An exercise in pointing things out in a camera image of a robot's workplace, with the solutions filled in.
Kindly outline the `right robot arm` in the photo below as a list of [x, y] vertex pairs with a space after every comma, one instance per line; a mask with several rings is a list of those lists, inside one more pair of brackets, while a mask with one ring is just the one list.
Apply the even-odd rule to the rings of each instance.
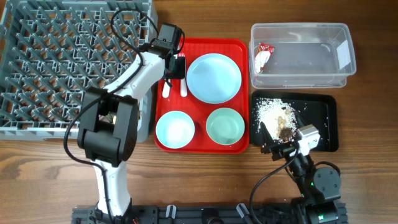
[[[295, 112], [298, 129], [292, 142], [270, 145], [266, 142], [261, 146], [263, 154], [272, 154], [277, 161], [285, 159], [285, 164], [264, 176], [252, 189], [249, 205], [254, 223], [348, 223], [346, 205], [339, 203], [341, 198], [341, 171], [331, 162], [314, 163], [310, 151], [318, 146], [319, 130], [307, 124]], [[257, 188], [268, 178], [286, 170], [297, 185], [301, 196], [290, 203], [265, 205], [255, 214], [252, 201]]]

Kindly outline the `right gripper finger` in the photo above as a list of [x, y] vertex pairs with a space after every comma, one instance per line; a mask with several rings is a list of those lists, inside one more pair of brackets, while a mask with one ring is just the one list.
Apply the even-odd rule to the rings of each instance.
[[303, 128], [308, 125], [308, 123], [301, 117], [298, 111], [294, 111], [294, 115], [297, 121], [298, 128]]
[[260, 128], [263, 140], [263, 143], [261, 144], [261, 152], [263, 154], [273, 154], [277, 147], [277, 143], [275, 140], [273, 140], [271, 134], [266, 128], [266, 125], [262, 121], [260, 122]]

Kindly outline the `red snack wrapper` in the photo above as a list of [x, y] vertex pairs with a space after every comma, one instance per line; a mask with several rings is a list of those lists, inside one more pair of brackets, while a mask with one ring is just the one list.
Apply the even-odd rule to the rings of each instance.
[[260, 43], [257, 48], [257, 52], [254, 58], [254, 68], [257, 73], [261, 73], [271, 55], [274, 52], [275, 47], [269, 44]]

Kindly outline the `large light blue plate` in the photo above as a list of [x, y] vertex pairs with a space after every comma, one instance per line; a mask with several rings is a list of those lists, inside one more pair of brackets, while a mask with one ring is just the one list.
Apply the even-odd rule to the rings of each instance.
[[238, 93], [242, 75], [238, 65], [222, 54], [205, 54], [187, 70], [187, 86], [198, 100], [209, 104], [225, 103]]

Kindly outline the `small light blue saucer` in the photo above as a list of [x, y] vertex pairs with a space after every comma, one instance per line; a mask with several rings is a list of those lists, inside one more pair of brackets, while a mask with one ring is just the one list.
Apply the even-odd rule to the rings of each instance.
[[159, 142], [171, 149], [187, 146], [195, 135], [195, 124], [183, 111], [169, 111], [162, 115], [155, 127]]

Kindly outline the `white plastic spoon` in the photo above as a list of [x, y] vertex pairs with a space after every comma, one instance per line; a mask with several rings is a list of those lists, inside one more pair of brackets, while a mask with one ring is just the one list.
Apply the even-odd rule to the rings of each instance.
[[163, 98], [168, 98], [169, 97], [169, 95], [170, 95], [170, 85], [171, 85], [170, 79], [166, 79], [164, 81], [164, 86], [163, 86], [163, 90], [162, 90], [162, 97]]

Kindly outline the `rice and food leftovers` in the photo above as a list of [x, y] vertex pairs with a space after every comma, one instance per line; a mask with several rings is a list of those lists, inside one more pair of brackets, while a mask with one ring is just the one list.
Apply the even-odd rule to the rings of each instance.
[[294, 109], [280, 99], [267, 101], [260, 105], [258, 120], [266, 125], [277, 144], [293, 141], [298, 136], [298, 125]]

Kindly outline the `green bowl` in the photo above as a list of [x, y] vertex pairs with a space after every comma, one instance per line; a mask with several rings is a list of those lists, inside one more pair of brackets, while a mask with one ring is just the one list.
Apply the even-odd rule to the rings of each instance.
[[210, 139], [220, 145], [237, 143], [244, 134], [243, 117], [231, 108], [214, 110], [206, 121], [206, 132]]

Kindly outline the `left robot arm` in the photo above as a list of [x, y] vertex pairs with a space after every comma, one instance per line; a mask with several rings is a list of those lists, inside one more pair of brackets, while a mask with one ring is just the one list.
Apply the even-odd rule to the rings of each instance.
[[104, 88], [89, 88], [83, 99], [78, 146], [95, 168], [99, 201], [94, 220], [128, 223], [133, 220], [127, 189], [127, 160], [137, 142], [140, 101], [161, 79], [184, 77], [182, 51], [185, 34], [163, 24], [159, 35], [139, 47], [136, 59]]

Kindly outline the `white plastic fork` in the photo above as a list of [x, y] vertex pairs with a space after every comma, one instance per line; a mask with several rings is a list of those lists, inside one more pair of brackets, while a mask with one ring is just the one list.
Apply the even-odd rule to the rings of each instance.
[[[184, 57], [185, 58], [185, 54], [184, 53], [179, 53], [177, 57]], [[180, 96], [181, 97], [187, 97], [188, 95], [188, 90], [187, 90], [187, 82], [186, 82], [186, 77], [181, 79], [180, 81]]]

